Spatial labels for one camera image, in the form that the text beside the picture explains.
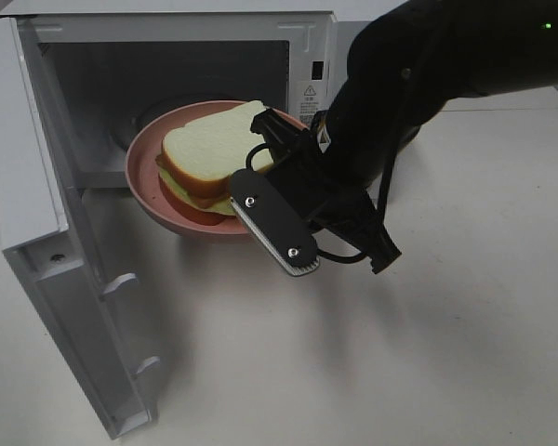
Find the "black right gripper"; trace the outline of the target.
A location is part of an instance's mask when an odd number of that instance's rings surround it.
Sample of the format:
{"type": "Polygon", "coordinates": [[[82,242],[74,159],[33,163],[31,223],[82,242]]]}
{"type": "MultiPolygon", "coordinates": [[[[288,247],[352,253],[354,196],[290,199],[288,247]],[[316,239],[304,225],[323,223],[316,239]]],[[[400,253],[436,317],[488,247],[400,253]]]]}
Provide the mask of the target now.
{"type": "Polygon", "coordinates": [[[367,259],[380,273],[400,256],[365,189],[326,172],[311,130],[295,127],[273,109],[256,115],[250,130],[264,142],[247,155],[246,168],[264,175],[296,211],[317,242],[319,261],[367,259]]]}

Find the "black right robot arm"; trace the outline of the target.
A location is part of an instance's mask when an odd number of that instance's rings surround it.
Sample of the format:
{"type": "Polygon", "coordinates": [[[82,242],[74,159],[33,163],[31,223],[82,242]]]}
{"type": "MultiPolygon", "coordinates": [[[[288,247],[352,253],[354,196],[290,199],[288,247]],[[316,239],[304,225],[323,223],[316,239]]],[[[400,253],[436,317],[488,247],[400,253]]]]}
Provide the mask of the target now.
{"type": "Polygon", "coordinates": [[[230,179],[232,207],[282,268],[400,254],[385,227],[399,151],[446,103],[558,85],[558,1],[408,1],[369,23],[346,79],[309,128],[277,111],[251,131],[273,160],[230,179]]]}

